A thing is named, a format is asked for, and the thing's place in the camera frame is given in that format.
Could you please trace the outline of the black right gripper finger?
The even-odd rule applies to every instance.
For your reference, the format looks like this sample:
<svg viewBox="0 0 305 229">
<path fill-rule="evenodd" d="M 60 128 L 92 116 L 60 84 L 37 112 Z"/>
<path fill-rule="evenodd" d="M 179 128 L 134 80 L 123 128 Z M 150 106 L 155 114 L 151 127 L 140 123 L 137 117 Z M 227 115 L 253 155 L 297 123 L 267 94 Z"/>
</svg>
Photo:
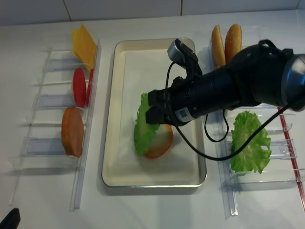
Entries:
<svg viewBox="0 0 305 229">
<path fill-rule="evenodd" d="M 149 105 L 164 105 L 165 104 L 165 90 L 152 90 L 148 93 Z"/>
<path fill-rule="evenodd" d="M 147 124 L 169 124 L 167 114 L 161 108 L 152 106 L 145 113 L 145 120 Z"/>
</svg>

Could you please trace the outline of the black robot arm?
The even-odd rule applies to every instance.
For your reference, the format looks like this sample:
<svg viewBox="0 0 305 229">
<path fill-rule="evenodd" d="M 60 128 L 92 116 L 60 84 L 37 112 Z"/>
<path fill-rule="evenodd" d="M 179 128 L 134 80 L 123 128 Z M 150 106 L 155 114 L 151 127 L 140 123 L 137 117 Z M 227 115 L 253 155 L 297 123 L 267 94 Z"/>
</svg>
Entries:
<svg viewBox="0 0 305 229">
<path fill-rule="evenodd" d="M 0 151 L 23 166 L 14 196 L 19 228 L 28 229 L 302 229 L 304 209 L 296 184 L 244 192 L 236 218 L 224 215 L 218 163 L 227 149 L 222 114 L 245 106 L 284 106 L 301 93 L 287 59 L 258 48 L 241 52 L 219 69 L 195 57 L 184 67 L 167 53 L 172 40 L 98 45 L 91 120 L 81 140 L 86 163 L 80 209 L 66 212 L 79 159 L 62 144 L 29 153 L 31 138 L 61 137 L 65 107 L 58 113 L 28 93 L 70 94 L 71 85 L 28 87 L 28 68 L 45 56 L 8 47 L 0 67 Z"/>
</svg>

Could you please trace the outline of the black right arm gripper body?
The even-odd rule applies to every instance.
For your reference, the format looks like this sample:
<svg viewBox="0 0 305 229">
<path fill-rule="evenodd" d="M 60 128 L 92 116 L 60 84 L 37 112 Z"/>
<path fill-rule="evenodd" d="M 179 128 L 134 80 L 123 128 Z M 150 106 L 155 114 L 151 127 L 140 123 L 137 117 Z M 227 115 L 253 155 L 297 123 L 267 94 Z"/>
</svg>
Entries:
<svg viewBox="0 0 305 229">
<path fill-rule="evenodd" d="M 169 105 L 180 126 L 207 114 L 207 76 L 174 78 L 168 89 Z"/>
</svg>

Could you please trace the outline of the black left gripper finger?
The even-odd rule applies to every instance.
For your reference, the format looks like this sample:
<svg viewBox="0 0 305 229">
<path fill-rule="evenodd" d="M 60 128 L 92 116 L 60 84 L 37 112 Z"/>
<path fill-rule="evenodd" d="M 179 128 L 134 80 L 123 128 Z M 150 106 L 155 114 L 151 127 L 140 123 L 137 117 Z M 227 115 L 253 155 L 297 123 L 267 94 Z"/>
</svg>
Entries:
<svg viewBox="0 0 305 229">
<path fill-rule="evenodd" d="M 0 223 L 0 229 L 17 229 L 20 223 L 20 210 L 12 209 Z"/>
</svg>

